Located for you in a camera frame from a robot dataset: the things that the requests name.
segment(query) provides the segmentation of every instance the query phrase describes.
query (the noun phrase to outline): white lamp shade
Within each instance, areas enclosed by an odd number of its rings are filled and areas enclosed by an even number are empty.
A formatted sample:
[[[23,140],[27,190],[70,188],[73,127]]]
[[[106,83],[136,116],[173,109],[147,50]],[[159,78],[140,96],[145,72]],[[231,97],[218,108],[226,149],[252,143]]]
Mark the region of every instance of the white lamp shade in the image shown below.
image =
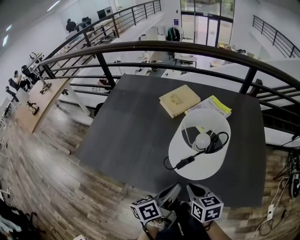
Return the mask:
[[[195,157],[194,162],[179,170],[175,169],[179,175],[187,179],[202,180],[209,178],[214,175],[223,164],[231,137],[229,123],[225,117],[212,109],[202,108],[191,111],[187,116],[184,117],[173,139],[171,140],[169,146],[169,159],[172,167],[175,167],[182,159],[198,153],[198,151],[193,150],[192,146],[189,146],[185,142],[182,136],[182,134],[185,134],[184,129],[190,127],[202,127],[205,132],[211,130],[215,134],[226,132],[229,136],[227,143],[219,151],[209,154],[202,153]],[[225,134],[220,134],[219,139],[222,144],[224,144],[227,136]]]

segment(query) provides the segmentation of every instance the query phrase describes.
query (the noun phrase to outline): yellow book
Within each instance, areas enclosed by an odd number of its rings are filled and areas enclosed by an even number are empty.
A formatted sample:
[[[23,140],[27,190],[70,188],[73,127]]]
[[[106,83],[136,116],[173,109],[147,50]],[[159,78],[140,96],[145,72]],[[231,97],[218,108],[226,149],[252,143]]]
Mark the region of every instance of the yellow book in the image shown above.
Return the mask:
[[[200,103],[200,98],[187,85],[183,85],[159,98],[160,104],[175,118],[185,110]]]

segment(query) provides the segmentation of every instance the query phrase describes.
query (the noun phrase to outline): person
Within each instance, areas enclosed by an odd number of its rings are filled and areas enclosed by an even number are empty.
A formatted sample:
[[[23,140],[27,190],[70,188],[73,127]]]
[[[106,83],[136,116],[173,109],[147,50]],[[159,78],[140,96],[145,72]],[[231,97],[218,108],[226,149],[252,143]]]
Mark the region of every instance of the person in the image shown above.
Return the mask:
[[[22,89],[24,89],[26,85],[28,89],[31,89],[30,82],[27,79],[22,80],[22,74],[19,74],[17,70],[15,71],[15,83],[20,85],[20,88]]]
[[[67,20],[67,25],[66,25],[66,29],[69,33],[75,31],[76,28],[76,23],[72,22],[71,19]]]
[[[219,227],[215,221],[200,223],[190,213],[190,206],[187,202],[180,204],[175,209],[177,222],[170,229],[159,229],[152,225],[146,225],[146,229],[154,240],[231,240],[230,237]],[[138,240],[151,240],[148,235],[142,231]]]
[[[8,87],[8,86],[6,86],[5,92],[7,92],[8,94],[10,94],[10,95],[14,98],[14,100],[15,100],[16,102],[19,102],[19,99],[16,97],[15,93],[12,92],[11,90],[9,90],[9,87]]]

